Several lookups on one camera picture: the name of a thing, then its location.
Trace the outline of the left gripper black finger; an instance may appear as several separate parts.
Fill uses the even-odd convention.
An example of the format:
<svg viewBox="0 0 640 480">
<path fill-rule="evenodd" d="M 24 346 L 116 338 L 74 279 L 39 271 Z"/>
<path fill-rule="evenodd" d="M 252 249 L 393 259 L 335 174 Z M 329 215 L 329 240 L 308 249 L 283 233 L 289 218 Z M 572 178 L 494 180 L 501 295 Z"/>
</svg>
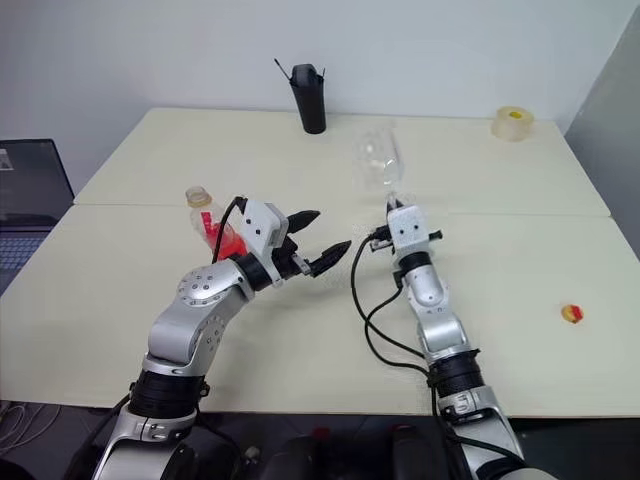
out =
<svg viewBox="0 0 640 480">
<path fill-rule="evenodd" d="M 314 220 L 320 216 L 317 210 L 302 210 L 287 216 L 287 233 L 294 234 L 307 228 Z"/>
<path fill-rule="evenodd" d="M 309 264 L 312 277 L 318 277 L 333 268 L 348 252 L 351 240 L 336 243 L 323 251 L 319 258 Z"/>
</svg>

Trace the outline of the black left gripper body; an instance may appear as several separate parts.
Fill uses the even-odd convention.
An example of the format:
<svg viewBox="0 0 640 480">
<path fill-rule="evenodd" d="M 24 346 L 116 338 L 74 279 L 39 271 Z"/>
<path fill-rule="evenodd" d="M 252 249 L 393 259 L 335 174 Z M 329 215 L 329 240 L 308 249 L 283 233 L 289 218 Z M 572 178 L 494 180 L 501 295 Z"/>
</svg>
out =
<svg viewBox="0 0 640 480">
<path fill-rule="evenodd" d="M 283 281 L 298 275 L 310 276 L 310 263 L 301 258 L 298 253 L 298 245 L 289 235 L 284 237 L 282 244 L 272 251 L 272 262 Z"/>
</svg>

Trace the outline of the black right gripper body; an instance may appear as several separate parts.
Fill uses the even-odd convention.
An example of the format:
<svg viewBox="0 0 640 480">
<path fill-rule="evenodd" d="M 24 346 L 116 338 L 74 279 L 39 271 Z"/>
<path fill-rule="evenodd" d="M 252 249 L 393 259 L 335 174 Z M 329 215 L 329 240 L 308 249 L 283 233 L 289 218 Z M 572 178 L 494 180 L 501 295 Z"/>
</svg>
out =
<svg viewBox="0 0 640 480">
<path fill-rule="evenodd" d="M 441 230 L 429 233 L 429 240 L 436 241 L 443 238 Z M 370 234 L 370 249 L 372 252 L 383 250 L 393 246 L 391 231 L 388 226 L 380 226 L 375 228 Z"/>
</svg>

